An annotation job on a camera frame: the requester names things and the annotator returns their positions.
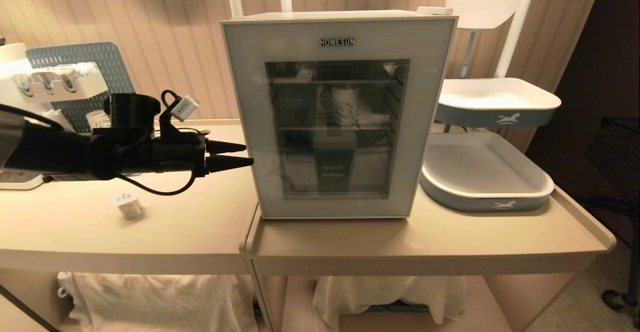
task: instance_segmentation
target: mini fridge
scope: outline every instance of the mini fridge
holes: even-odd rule
[[[402,10],[221,22],[263,218],[406,218],[457,25]]]

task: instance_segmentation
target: floor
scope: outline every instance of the floor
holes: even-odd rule
[[[627,290],[631,250],[618,241],[615,250],[599,256],[577,275],[526,332],[637,332],[634,312],[609,309],[601,300],[607,289]]]

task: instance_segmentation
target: white mug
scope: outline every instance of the white mug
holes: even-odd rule
[[[360,88],[332,87],[331,101],[336,109],[336,121],[339,125],[350,126],[356,122]]]
[[[111,127],[112,122],[109,119],[109,116],[105,114],[103,110],[95,110],[86,114],[86,120],[89,122],[89,127],[91,130],[96,129],[98,127]]]

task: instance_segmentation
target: fridge top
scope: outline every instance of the fridge top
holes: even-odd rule
[[[309,20],[357,20],[360,18],[375,18],[397,20],[398,18],[411,19],[440,19],[440,18],[457,18],[452,15],[424,15],[415,11],[408,10],[356,10],[356,11],[294,11],[294,12],[266,12],[256,15],[238,16],[231,20],[223,20],[221,23],[251,23],[251,22],[290,22],[290,21],[309,21]]]

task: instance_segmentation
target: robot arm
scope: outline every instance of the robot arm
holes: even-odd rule
[[[171,93],[170,105],[164,95]],[[59,124],[28,111],[0,105],[0,169],[52,175],[59,180],[123,179],[158,195],[185,191],[197,177],[250,166],[253,159],[217,155],[247,147],[207,139],[196,132],[182,132],[171,124],[172,111],[181,109],[182,98],[165,91],[166,110],[160,115],[160,137],[154,138],[154,116],[160,102],[137,94],[112,94],[104,110],[111,127],[94,129],[90,136],[64,130]],[[48,126],[30,123],[36,118]],[[172,192],[154,191],[129,179],[126,173],[190,171],[189,183]]]

